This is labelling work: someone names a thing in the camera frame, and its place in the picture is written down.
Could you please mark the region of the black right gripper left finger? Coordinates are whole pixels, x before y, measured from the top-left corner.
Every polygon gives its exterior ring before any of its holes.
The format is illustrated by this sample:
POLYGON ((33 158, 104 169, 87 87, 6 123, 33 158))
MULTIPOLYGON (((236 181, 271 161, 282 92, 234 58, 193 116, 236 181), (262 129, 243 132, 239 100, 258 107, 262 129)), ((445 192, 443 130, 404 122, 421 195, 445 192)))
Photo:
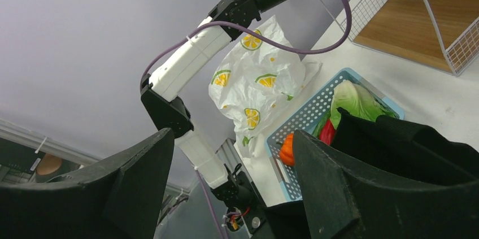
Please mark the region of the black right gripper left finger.
POLYGON ((175 137, 138 144, 43 183, 1 187, 2 238, 153 238, 175 137))

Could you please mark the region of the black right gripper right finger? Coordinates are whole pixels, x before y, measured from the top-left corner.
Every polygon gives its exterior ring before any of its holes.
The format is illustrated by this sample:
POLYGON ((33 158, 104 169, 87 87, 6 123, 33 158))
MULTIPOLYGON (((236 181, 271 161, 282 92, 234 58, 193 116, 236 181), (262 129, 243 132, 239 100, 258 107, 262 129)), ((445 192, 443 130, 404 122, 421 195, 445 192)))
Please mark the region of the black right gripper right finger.
POLYGON ((477 238, 478 181, 428 184, 383 171, 294 132, 313 238, 477 238))

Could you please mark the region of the black cloth bag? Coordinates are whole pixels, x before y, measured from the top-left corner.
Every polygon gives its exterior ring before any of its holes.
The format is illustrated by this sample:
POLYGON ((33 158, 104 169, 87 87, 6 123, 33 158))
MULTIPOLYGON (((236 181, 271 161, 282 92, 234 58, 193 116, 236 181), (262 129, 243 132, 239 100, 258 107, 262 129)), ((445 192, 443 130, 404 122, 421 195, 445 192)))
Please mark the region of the black cloth bag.
MULTIPOLYGON (((478 181, 478 152, 452 142, 434 128, 381 115, 367 121, 340 109, 330 147, 383 171, 428 184, 478 181)), ((274 238, 313 238, 303 199, 265 211, 274 238)))

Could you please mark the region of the small orange pumpkin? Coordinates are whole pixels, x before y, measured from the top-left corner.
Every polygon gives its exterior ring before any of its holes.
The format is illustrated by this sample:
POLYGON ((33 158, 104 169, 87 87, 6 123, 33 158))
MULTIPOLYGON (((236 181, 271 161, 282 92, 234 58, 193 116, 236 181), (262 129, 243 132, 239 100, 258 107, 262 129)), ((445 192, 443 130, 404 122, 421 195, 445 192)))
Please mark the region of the small orange pumpkin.
POLYGON ((294 133, 290 133, 286 136, 279 152, 280 160, 283 162, 284 165, 290 167, 295 166, 295 160, 293 155, 293 137, 294 133))

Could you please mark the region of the white plastic grocery bag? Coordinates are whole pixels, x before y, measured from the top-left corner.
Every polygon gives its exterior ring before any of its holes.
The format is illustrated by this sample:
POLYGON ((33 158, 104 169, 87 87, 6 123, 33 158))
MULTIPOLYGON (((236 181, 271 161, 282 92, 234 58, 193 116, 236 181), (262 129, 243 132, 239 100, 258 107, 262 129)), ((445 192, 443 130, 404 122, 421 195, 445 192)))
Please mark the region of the white plastic grocery bag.
POLYGON ((233 121, 243 157, 254 155, 255 138, 286 110, 321 66, 250 34, 227 53, 208 93, 217 109, 233 121))

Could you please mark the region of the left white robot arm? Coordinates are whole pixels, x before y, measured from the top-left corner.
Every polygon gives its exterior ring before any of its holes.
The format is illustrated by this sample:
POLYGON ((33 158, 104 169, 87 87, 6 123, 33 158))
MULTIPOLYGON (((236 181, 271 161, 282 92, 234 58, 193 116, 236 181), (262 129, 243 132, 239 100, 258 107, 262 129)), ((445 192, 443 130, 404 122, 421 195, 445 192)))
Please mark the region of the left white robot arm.
POLYGON ((183 87, 222 49, 235 46, 214 72, 208 93, 224 116, 234 122, 244 157, 268 123, 279 116, 320 68, 307 68, 303 50, 293 48, 275 17, 252 30, 261 14, 287 0, 221 0, 191 34, 164 52, 158 68, 147 66, 141 101, 158 129, 171 128, 175 145, 202 175, 215 197, 229 207, 247 206, 250 192, 238 186, 214 149, 194 128, 179 97, 183 87))

